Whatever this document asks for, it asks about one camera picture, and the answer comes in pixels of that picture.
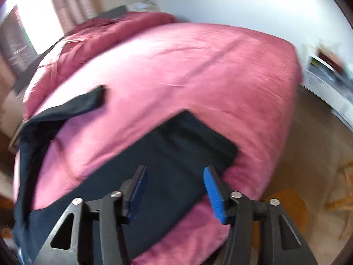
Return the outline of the black pants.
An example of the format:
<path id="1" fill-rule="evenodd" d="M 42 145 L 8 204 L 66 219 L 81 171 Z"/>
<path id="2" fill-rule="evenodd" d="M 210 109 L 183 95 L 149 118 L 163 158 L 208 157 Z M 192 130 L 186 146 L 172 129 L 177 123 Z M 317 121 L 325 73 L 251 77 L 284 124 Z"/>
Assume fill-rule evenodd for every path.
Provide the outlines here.
<path id="1" fill-rule="evenodd" d="M 70 119 L 103 106 L 99 86 L 30 119 L 20 133 L 20 186 L 14 239 L 24 264 L 128 264 L 166 235 L 205 194 L 208 165 L 222 174 L 238 149 L 183 111 L 107 161 L 52 205 L 32 210 L 34 188 L 51 141 Z M 146 166 L 139 212 L 122 216 L 122 184 Z"/>

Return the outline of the orange round floor mat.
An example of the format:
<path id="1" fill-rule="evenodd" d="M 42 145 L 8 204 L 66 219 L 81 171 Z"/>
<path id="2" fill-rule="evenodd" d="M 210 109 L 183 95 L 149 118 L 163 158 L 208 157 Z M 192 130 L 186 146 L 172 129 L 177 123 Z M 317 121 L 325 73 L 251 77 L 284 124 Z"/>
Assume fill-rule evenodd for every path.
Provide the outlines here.
<path id="1" fill-rule="evenodd" d="M 290 189 L 283 189 L 272 193 L 266 197 L 262 197 L 260 201 L 269 202 L 271 199 L 278 199 L 282 207 L 294 222 L 296 228 L 303 233 L 308 222 L 308 209 L 305 201 L 299 194 Z M 293 250 L 300 248 L 300 243 L 295 240 L 289 232 L 288 228 L 281 228 L 281 237 L 287 237 L 288 240 L 282 240 L 283 250 Z"/>

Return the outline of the pink bed sheet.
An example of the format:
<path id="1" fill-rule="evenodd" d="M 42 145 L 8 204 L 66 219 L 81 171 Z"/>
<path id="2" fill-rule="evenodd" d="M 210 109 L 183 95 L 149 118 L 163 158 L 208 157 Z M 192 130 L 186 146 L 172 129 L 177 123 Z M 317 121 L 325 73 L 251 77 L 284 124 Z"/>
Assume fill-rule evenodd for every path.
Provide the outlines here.
<path id="1" fill-rule="evenodd" d="M 301 79 L 294 46 L 262 32 L 170 23 L 131 36 L 88 61 L 31 116 L 105 88 L 103 106 L 68 120 L 51 141 L 31 208 L 52 205 L 183 111 L 234 143 L 238 153 L 221 175 L 235 190 L 258 199 L 282 153 Z M 201 264 L 227 234 L 205 193 L 171 231 L 131 259 Z"/>

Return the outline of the white box with print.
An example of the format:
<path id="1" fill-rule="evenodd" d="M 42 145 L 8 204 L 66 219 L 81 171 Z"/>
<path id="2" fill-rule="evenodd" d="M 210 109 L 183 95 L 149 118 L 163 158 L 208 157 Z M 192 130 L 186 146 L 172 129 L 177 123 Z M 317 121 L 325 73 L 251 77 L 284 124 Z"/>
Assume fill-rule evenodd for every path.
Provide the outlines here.
<path id="1" fill-rule="evenodd" d="M 352 130 L 352 71 L 322 45 L 308 54 L 302 86 L 323 100 L 331 112 Z"/>

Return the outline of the dark pink quilt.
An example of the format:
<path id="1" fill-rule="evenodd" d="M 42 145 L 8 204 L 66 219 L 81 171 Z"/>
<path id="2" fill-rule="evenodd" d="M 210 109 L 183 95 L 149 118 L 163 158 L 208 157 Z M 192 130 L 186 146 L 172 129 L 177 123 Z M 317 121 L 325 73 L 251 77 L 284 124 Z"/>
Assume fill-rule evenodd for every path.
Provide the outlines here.
<path id="1" fill-rule="evenodd" d="M 116 19 L 94 18 L 78 25 L 44 55 L 23 97 L 26 121 L 40 104 L 88 61 L 144 30 L 175 23 L 161 11 L 128 12 Z"/>

